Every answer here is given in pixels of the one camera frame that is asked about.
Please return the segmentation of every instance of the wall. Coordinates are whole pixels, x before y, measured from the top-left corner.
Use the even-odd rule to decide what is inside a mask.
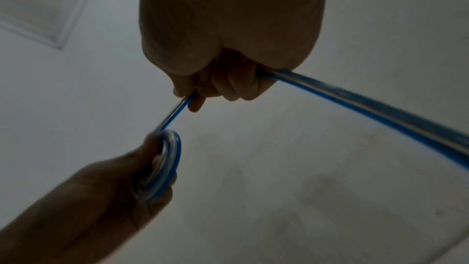
[[[466,0],[328,0],[319,43],[298,71],[469,132],[468,10]],[[137,11],[138,0],[89,0],[62,53],[28,44],[37,57],[9,59],[11,78],[40,72],[41,59],[44,81],[52,82],[42,97],[26,92],[41,80],[8,86],[54,121],[32,139],[87,127],[66,134],[74,142],[63,153],[50,153],[63,143],[43,144],[37,168],[63,166],[44,179],[136,146],[175,103],[168,79],[141,54]],[[13,95],[5,101],[16,106]],[[77,118],[51,112],[56,105]],[[33,116],[11,116],[13,127]],[[172,128],[184,150],[174,200],[109,263],[449,264],[468,257],[453,247],[469,231],[469,174],[351,111],[277,84],[254,102],[210,100]],[[17,177],[2,183],[2,193],[24,202],[17,210],[43,181],[15,168],[33,159],[6,152]],[[20,177],[27,186],[16,184]]]

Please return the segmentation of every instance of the white wall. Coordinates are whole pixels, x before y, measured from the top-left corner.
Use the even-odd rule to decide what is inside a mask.
[[[90,0],[63,52],[0,36],[12,112],[0,122],[2,222],[35,189],[136,146],[176,102],[141,54],[137,11],[138,0]],[[298,71],[469,132],[468,11],[466,0],[328,0]],[[184,150],[174,200],[109,263],[431,263],[469,231],[469,173],[289,86],[210,100],[172,128]],[[32,162],[48,174],[29,174]]]

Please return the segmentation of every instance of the skin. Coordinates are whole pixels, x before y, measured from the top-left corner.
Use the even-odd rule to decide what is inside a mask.
[[[131,184],[156,164],[158,141],[84,167],[0,231],[2,264],[93,264],[141,230],[172,199],[137,202]]]
[[[292,70],[308,57],[325,0],[140,0],[143,52],[177,96],[253,100],[273,82],[259,66]]]

